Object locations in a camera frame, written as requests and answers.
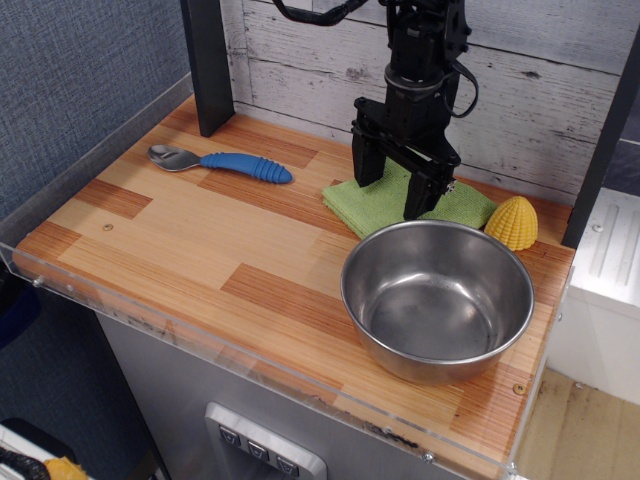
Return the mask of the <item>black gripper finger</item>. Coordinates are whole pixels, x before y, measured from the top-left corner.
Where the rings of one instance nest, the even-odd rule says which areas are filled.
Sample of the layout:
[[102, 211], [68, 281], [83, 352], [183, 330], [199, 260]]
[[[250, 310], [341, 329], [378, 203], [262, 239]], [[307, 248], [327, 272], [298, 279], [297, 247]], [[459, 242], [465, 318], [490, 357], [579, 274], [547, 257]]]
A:
[[451, 169], [429, 174], [416, 171], [409, 179], [403, 212], [405, 220], [415, 220], [435, 209], [440, 198], [451, 190], [454, 182]]
[[384, 174], [386, 155], [380, 149], [383, 137], [360, 128], [354, 128], [352, 133], [354, 178], [360, 187], [367, 187]]

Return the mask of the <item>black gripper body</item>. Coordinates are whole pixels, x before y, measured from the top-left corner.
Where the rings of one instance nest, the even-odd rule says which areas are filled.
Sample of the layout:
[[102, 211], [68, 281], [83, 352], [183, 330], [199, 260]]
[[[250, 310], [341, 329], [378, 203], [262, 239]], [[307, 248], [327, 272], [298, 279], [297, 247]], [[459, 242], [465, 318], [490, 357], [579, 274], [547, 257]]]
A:
[[355, 100], [354, 128], [383, 137], [380, 149], [388, 159], [413, 172], [435, 174], [460, 164], [445, 130], [455, 116], [459, 79], [443, 78], [420, 85], [404, 79], [387, 84], [383, 102], [365, 97]]

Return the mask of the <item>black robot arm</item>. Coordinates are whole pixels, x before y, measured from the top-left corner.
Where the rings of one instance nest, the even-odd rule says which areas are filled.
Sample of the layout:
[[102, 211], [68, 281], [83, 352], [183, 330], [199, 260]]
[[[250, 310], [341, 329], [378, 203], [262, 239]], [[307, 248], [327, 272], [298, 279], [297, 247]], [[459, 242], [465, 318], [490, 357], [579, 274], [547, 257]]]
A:
[[413, 220], [435, 208], [461, 162], [445, 130], [457, 115], [460, 78], [475, 79], [457, 59], [468, 50], [471, 29], [461, 1], [385, 6], [391, 49], [386, 97], [354, 102], [354, 177], [365, 187], [382, 178], [387, 161], [403, 167], [410, 174], [403, 216]]

